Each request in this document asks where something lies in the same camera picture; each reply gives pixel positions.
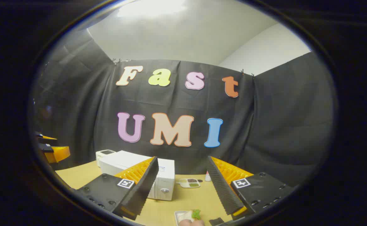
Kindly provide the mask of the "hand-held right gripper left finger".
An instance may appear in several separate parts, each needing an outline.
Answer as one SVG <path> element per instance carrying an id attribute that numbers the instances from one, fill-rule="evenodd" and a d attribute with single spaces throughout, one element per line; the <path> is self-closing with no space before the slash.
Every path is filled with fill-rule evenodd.
<path id="1" fill-rule="evenodd" d="M 76 193 L 119 217 L 135 220 L 141 214 L 158 172 L 158 158 L 153 156 L 117 174 L 103 173 Z"/>

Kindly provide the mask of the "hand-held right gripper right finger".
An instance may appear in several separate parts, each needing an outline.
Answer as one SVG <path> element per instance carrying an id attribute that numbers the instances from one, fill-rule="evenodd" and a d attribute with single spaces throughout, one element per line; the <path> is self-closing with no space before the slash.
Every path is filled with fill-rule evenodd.
<path id="1" fill-rule="evenodd" d="M 269 209 L 294 190 L 268 173 L 253 174 L 212 156 L 207 172 L 226 214 L 234 220 Z"/>

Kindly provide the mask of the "white microwave oven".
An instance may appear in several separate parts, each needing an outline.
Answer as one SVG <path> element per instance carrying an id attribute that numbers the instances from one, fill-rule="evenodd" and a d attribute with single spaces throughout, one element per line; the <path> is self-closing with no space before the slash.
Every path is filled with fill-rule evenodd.
<path id="1" fill-rule="evenodd" d="M 149 156 L 120 150 L 101 158 L 99 165 L 102 173 L 115 175 L 149 158 Z M 148 198 L 171 201 L 175 184 L 175 161 L 159 158 L 158 166 L 159 171 Z"/>

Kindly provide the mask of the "white divided sauce plate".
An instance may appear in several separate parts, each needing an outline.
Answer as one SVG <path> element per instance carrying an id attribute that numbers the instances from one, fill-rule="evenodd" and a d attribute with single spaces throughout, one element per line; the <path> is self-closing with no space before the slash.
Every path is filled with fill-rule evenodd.
<path id="1" fill-rule="evenodd" d="M 199 180 L 192 179 L 192 178 L 179 179 L 178 184 L 182 188 L 198 188 L 198 187 L 200 187 Z"/>

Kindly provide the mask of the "white toaster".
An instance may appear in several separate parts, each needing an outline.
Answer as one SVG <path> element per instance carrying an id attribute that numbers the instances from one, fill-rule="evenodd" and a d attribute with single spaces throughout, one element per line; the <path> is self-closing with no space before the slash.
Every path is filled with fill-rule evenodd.
<path id="1" fill-rule="evenodd" d="M 97 151 L 96 152 L 96 163 L 97 163 L 97 166 L 100 168 L 100 165 L 99 165 L 99 160 L 111 153 L 115 153 L 115 151 L 113 150 L 100 150 L 100 151 Z"/>

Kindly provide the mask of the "small white rectangular dish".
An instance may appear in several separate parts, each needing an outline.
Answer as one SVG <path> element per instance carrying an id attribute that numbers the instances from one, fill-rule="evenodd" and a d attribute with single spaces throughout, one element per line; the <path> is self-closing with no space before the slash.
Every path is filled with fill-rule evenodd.
<path id="1" fill-rule="evenodd" d="M 185 213 L 186 211 L 175 211 L 174 215 L 175 215 L 175 224 L 176 226 L 179 226 L 179 223 L 182 221 L 181 220 L 181 216 Z"/>

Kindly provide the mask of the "black backdrop cloth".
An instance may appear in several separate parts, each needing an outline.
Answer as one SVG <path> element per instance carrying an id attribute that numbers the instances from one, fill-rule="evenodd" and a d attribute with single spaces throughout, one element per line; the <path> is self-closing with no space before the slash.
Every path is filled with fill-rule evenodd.
<path id="1" fill-rule="evenodd" d="M 87 31 L 48 56 L 35 91 L 37 130 L 69 146 L 63 170 L 124 150 L 205 174 L 207 158 L 295 186 L 326 155 L 335 124 L 330 73 L 314 53 L 257 76 L 204 63 L 114 63 Z"/>

